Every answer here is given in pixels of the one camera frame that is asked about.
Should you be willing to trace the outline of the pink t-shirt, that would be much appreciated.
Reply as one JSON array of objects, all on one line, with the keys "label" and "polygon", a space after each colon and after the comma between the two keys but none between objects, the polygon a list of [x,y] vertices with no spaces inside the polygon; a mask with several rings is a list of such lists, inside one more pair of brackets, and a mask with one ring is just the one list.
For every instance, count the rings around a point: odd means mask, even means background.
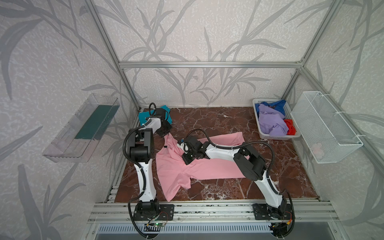
[{"label": "pink t-shirt", "polygon": [[180,188],[190,189],[191,179],[214,180],[244,178],[236,163],[222,159],[198,159],[186,165],[183,149],[171,134],[164,137],[164,147],[156,154],[157,175],[165,199],[169,202]]}]

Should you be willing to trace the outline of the purple t-shirt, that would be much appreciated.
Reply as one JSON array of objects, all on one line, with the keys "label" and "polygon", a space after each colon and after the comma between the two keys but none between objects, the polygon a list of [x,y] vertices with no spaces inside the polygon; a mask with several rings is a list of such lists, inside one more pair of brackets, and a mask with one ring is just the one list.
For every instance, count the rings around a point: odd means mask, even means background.
[{"label": "purple t-shirt", "polygon": [[272,137],[287,135],[288,127],[284,122],[285,116],[280,112],[260,104],[259,125],[264,134]]}]

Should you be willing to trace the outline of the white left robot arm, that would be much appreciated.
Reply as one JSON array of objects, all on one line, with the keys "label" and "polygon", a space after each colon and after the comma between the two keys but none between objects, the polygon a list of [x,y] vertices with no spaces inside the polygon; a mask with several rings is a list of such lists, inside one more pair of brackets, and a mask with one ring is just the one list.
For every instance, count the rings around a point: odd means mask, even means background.
[{"label": "white left robot arm", "polygon": [[170,132],[172,125],[168,118],[167,110],[154,107],[146,122],[130,129],[123,141],[123,155],[133,163],[139,180],[139,196],[131,199],[138,202],[133,215],[135,221],[167,221],[172,209],[170,205],[160,205],[152,171],[156,156],[154,134],[164,137]]}]

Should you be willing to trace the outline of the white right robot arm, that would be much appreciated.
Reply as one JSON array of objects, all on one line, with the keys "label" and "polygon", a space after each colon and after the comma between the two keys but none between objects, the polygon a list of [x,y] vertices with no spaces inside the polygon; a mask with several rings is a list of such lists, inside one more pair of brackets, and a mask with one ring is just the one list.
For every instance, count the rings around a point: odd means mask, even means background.
[{"label": "white right robot arm", "polygon": [[239,146],[223,146],[210,139],[201,143],[189,136],[178,142],[184,153],[182,158],[188,165],[197,159],[220,159],[233,162],[247,179],[253,181],[265,198],[264,204],[253,204],[256,220],[276,220],[291,223],[294,219],[293,203],[279,192],[270,178],[271,166],[266,166],[262,155],[251,143]]}]

